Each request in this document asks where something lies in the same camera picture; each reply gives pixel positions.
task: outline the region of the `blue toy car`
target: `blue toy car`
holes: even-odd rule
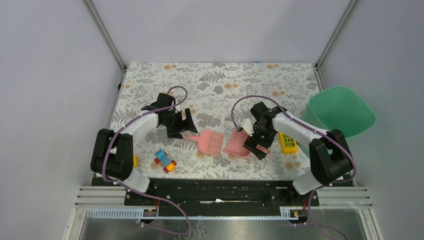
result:
[[[164,152],[162,149],[159,149],[159,151],[157,151],[155,155],[156,155],[156,158],[154,159],[154,162],[156,164],[162,163],[165,166],[163,168],[165,173],[169,173],[170,171],[175,170],[175,165],[177,165],[177,162],[174,160],[171,160],[168,157],[168,154],[166,152]]]

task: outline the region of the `green trash can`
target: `green trash can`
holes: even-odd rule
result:
[[[376,123],[376,115],[362,98],[344,86],[335,86],[310,98],[300,117],[317,128],[338,129],[349,143]],[[300,148],[309,156],[309,146]]]

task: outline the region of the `white wall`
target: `white wall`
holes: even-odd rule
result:
[[[119,74],[82,0],[0,2],[0,239],[61,239]]]
[[[385,240],[423,239],[424,1],[359,1],[322,67],[370,105],[376,125],[351,144]]]
[[[95,0],[129,62],[315,63],[349,0]]]

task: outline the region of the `brush handle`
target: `brush handle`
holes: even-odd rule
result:
[[[191,134],[183,135],[182,137],[185,138],[185,139],[190,139],[190,140],[196,141],[196,142],[199,141],[199,137],[198,136],[191,135]]]

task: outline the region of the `tabletop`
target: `tabletop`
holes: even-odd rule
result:
[[[309,99],[319,92],[310,63],[132,62],[122,83],[112,129],[120,128],[142,107],[155,102],[159,93],[166,93],[176,85],[188,90],[181,109],[191,109],[199,133],[204,130],[223,133],[222,148],[234,128],[231,107],[241,97],[271,97],[299,117]],[[169,94],[179,101],[185,93],[176,88]],[[254,120],[249,111],[258,102],[274,107],[265,99],[245,99],[235,108],[236,122]],[[154,162],[159,149],[177,162],[174,171],[165,173],[163,166]],[[221,156],[210,156],[198,151],[197,143],[192,140],[167,138],[166,128],[159,126],[144,140],[135,142],[133,150],[138,158],[138,170],[147,177],[156,178],[294,180],[310,168],[309,158],[300,148],[295,154],[284,155],[277,137],[269,148],[270,153],[262,160],[253,154],[247,158],[224,152]]]

